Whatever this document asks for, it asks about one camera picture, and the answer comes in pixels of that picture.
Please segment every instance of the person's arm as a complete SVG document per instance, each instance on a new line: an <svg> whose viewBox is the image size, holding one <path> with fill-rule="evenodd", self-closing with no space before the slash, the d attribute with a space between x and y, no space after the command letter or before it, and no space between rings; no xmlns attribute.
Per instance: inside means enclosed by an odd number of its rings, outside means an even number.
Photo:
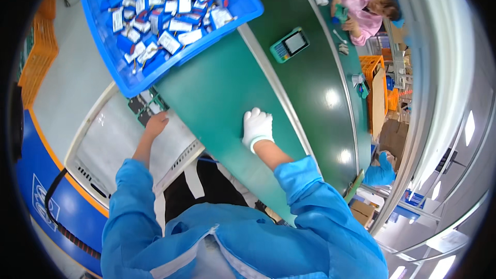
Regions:
<svg viewBox="0 0 496 279"><path fill-rule="evenodd" d="M154 212L153 178L148 171L153 140L169 119L161 112L151 117L133 158L128 158L115 176L117 191L110 198L108 220L102 234L102 274L119 277L115 266L127 263L162 236Z"/></svg>
<svg viewBox="0 0 496 279"><path fill-rule="evenodd" d="M296 227L312 230L327 241L330 253L339 252L330 257L330 275L387 278L388 269L379 246L353 217L343 197L324 182L313 158L293 162L284 154L272 139L272 116L258 108L245 114L244 124L244 144L274 170L291 213L297 215ZM360 261L360 266L350 269L351 260Z"/></svg>

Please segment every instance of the blue box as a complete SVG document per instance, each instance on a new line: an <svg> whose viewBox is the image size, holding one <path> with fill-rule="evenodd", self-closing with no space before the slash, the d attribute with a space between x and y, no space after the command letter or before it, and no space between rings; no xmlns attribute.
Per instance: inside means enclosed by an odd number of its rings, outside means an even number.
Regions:
<svg viewBox="0 0 496 279"><path fill-rule="evenodd" d="M233 32L238 26L257 18L264 12L260 0L229 0L228 9L238 19L190 44L145 76L142 72L133 75L133 65L127 64L123 58L124 52L117 47L117 37L113 34L112 29L106 26L108 18L111 18L112 15L107 11L100 10L103 1L105 0L81 0L81 3L90 32L103 62L126 97L135 97L142 91L149 89L155 82L164 77L172 66L186 63L196 54ZM143 39L146 40L148 35L151 33L148 33Z"/></svg>

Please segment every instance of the white tool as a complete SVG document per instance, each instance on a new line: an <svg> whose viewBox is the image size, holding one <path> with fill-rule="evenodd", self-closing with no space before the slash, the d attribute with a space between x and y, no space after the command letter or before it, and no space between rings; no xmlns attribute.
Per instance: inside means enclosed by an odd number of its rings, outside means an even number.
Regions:
<svg viewBox="0 0 496 279"><path fill-rule="evenodd" d="M333 30L332 30L332 32L333 32L335 35L337 35L337 36L338 36L338 38L339 38L339 40L341 40L341 42L343 42L344 44L348 44L348 41L346 41L346 40L344 40L343 38L341 38L341 36L340 36L340 35L338 35L338 32L337 32L335 29L333 29Z"/></svg>

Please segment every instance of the gloved hand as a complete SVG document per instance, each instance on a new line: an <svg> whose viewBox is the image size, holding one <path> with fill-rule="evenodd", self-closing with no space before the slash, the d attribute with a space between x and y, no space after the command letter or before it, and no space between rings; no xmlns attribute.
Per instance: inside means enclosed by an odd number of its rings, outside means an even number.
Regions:
<svg viewBox="0 0 496 279"><path fill-rule="evenodd" d="M272 115L261 112L259 108L247 111L243 118L243 144L253 153L253 145L260 140L274 141L272 138Z"/></svg>

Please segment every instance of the cardboard box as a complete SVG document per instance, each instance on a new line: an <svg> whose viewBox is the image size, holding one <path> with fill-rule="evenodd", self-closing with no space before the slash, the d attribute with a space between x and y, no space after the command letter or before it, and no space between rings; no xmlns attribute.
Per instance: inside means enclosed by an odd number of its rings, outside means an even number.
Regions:
<svg viewBox="0 0 496 279"><path fill-rule="evenodd" d="M351 213L353 217L360 222L361 225L367 227L372 220L372 216L374 215L375 208L374 206L367 205L361 201L355 200L351 207Z"/></svg>

